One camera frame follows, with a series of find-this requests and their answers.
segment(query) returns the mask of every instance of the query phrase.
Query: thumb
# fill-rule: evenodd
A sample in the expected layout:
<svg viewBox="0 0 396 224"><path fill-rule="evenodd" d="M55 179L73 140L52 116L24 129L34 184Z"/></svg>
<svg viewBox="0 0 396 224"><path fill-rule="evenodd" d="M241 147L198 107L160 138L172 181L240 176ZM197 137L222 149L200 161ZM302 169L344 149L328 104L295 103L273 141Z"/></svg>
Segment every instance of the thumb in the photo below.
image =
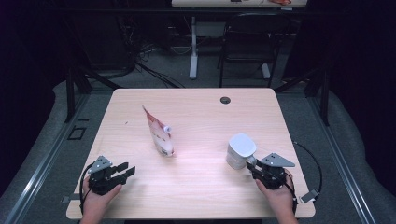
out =
<svg viewBox="0 0 396 224"><path fill-rule="evenodd" d="M107 202L109 203L114 197L116 197L117 194L120 193L122 189L122 185L118 184L114 189L109 191L107 194L105 194L103 197L106 198Z"/></svg>

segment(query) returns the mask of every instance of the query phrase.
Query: light wood tabletop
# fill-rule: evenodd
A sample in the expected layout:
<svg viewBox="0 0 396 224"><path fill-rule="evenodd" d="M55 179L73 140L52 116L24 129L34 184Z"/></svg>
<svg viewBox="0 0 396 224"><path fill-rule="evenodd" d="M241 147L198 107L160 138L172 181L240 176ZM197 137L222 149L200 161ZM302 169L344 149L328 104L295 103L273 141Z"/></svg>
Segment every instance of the light wood tabletop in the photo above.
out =
<svg viewBox="0 0 396 224"><path fill-rule="evenodd" d="M307 0L291 0L291 3L281 6L269 0L172 0L173 7L305 7Z"/></svg>
<svg viewBox="0 0 396 224"><path fill-rule="evenodd" d="M231 102L223 104L222 97ZM173 157L157 151L142 105L172 128ZM234 170L225 160L228 142L238 133L254 141L257 159L275 152L294 162L288 169L296 196L308 192L276 95L263 88L116 90L81 170L101 155L114 165L128 161L136 167L106 218L273 217L248 168ZM66 214L81 218L79 201L72 201ZM299 202L297 217L314 214L312 203Z"/></svg>

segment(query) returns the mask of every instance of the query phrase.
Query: gray carpet floor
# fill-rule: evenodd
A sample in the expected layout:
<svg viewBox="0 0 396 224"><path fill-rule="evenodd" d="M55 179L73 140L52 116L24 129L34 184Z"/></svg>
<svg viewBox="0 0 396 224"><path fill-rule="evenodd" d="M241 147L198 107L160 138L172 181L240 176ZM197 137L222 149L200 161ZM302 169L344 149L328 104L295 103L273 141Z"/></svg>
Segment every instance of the gray carpet floor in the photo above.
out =
<svg viewBox="0 0 396 224"><path fill-rule="evenodd" d="M281 82L282 68L287 61L287 50L280 55L280 63L276 70L273 87ZM145 56L143 64L149 68L165 73L182 83L186 88L216 88L219 85L219 70L216 68L218 56L216 48L200 47L198 78L189 79L190 54L175 54L164 50L154 50L149 57ZM229 66L226 70L227 87L259 87L265 85L261 72L250 67ZM111 79L124 88L166 88L157 78L145 71L135 69L131 74ZM32 196L32 201L25 206L24 212L17 219L20 223L76 223L65 216L67 203L62 203L64 196L73 193L78 177L91 149L93 139L100 126L112 91L102 83L91 79L92 94L81 95L78 112L69 124L64 124L66 118L65 83L58 85L55 106L37 138L35 145L6 193L0 199L0 222L14 220L14 214L23 191L29 186L29 181L43 159L56 147L53 163L47 164L49 171L43 176L42 185ZM336 158L332 153L326 133L323 132L321 120L316 116L317 99L305 98L301 83L287 92L277 95L282 113L287 123L292 140L304 145L317 158L323 172L323 188L315 203L316 214L301 223L364 223L358 212L359 206L354 204L346 181L340 175ZM396 199L375 180L370 167L365 162L364 145L359 131L344 109L340 100L330 95L329 122L331 131L346 163L353 174L359 194L367 203L373 220L369 223L392 223L396 220ZM67 140L71 133L70 127L81 127L86 131L81 140ZM310 189L318 187L318 168L313 159L301 148L295 147L303 168L305 179ZM123 223L123 220L104 220L104 223ZM264 219L262 223L276 223L274 219Z"/></svg>

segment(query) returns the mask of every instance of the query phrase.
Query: black chair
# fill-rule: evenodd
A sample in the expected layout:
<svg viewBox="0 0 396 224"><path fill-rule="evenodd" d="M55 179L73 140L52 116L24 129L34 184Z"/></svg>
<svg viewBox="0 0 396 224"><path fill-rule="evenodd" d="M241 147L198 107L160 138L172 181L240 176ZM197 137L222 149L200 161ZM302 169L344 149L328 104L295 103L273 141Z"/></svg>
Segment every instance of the black chair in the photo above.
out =
<svg viewBox="0 0 396 224"><path fill-rule="evenodd" d="M225 24L223 43L218 68L219 86L222 87L224 62L228 63L270 63L271 76L267 87L271 87L279 47L290 20L283 15L242 13L231 17Z"/></svg>

